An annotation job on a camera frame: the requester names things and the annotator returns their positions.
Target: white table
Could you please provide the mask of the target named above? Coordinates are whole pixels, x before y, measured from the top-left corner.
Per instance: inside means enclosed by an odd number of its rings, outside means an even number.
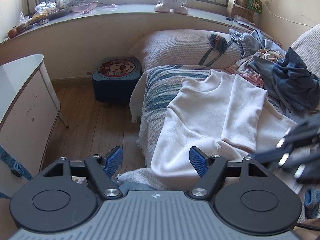
[[[36,54],[0,66],[0,145],[32,177],[39,173],[57,117],[68,127],[43,60]],[[12,197],[27,182],[0,160],[1,193]],[[8,205],[0,198],[0,239],[15,230]]]

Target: wooden floor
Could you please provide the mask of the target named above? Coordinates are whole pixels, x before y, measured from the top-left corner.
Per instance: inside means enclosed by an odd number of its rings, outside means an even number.
[[[144,157],[136,141],[140,123],[131,123],[128,106],[105,108],[94,98],[92,87],[55,88],[61,103],[60,112],[69,124],[66,128],[57,119],[42,168],[61,156],[84,160],[94,154],[105,155],[115,146],[124,152],[116,173],[145,167]]]

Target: white shirt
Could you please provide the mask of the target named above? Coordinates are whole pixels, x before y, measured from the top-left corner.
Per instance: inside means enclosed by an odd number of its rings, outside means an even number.
[[[213,69],[201,82],[184,78],[167,108],[153,173],[172,189],[189,190],[199,180],[189,161],[192,146],[228,160],[274,148],[296,123],[279,114],[267,95],[239,75]]]

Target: baseboard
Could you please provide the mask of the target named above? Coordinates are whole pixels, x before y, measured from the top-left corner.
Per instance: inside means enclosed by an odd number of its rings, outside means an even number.
[[[91,77],[53,79],[51,82],[55,88],[92,87]]]

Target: stool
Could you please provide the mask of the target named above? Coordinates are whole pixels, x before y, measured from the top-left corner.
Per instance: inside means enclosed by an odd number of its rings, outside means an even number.
[[[136,58],[105,58],[92,75],[96,100],[128,104],[141,75],[141,64]]]

